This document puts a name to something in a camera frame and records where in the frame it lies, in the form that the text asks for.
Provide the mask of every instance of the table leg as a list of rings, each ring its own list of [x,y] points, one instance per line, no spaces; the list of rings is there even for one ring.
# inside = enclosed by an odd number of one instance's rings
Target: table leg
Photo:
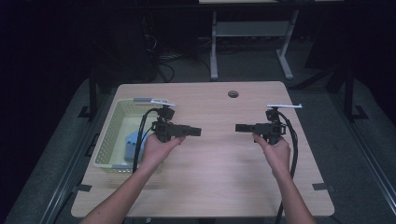
[[[218,59],[216,58],[216,11],[213,12],[212,22],[212,52],[210,52],[210,80],[216,81],[218,74]]]
[[[285,74],[286,79],[293,79],[293,74],[291,73],[288,61],[285,58],[286,50],[288,49],[289,42],[291,39],[291,35],[293,34],[294,26],[297,21],[299,10],[294,10],[291,19],[289,22],[288,30],[285,35],[285,43],[283,44],[281,49],[276,50],[277,58],[279,59],[280,66],[282,66],[283,73]]]

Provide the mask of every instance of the wrist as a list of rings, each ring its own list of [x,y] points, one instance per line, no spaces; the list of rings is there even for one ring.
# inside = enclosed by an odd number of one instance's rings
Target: wrist
[[[289,170],[273,172],[276,181],[285,181],[291,179]]]
[[[157,167],[154,167],[154,166],[151,166],[151,165],[147,165],[145,163],[141,163],[136,171],[141,173],[142,175],[151,176],[152,174],[155,173],[156,170],[157,170]]]

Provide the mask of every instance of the wooden table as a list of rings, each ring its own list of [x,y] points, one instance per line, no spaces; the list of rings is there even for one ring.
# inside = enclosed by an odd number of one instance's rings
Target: wooden table
[[[239,96],[231,98],[229,91]],[[236,123],[266,123],[267,104],[291,105],[281,82],[210,82],[121,85],[110,107],[98,142],[104,137],[119,99],[165,98],[177,105],[172,121],[202,128],[189,136],[164,161],[143,189],[128,217],[270,217],[281,201],[271,169],[250,133],[236,133]],[[280,109],[298,134],[299,160],[295,183],[314,216],[330,216],[332,201],[323,183],[303,128],[294,109]],[[284,135],[290,142],[289,133]],[[91,162],[82,181],[92,186],[79,191],[72,208],[75,217],[86,216],[130,174],[110,174]]]

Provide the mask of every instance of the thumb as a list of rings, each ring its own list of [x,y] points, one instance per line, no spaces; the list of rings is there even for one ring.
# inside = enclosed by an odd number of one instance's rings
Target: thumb
[[[166,145],[170,148],[174,148],[180,145],[184,141],[184,139],[186,139],[186,136],[176,137],[167,142]]]
[[[267,141],[265,141],[261,136],[259,136],[256,133],[253,133],[253,139],[262,147],[262,149],[265,149],[269,143],[267,143]]]

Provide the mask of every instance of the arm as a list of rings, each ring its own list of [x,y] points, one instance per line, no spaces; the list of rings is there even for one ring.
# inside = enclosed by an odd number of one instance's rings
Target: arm
[[[162,143],[155,134],[148,137],[143,160],[139,168],[107,199],[96,206],[80,223],[121,223],[136,201],[151,175],[174,147],[185,137],[177,137]]]
[[[286,220],[289,223],[317,223],[305,205],[300,191],[290,176],[290,148],[285,139],[271,146],[262,137],[253,134],[254,140],[262,147],[265,158],[272,168],[279,186]]]

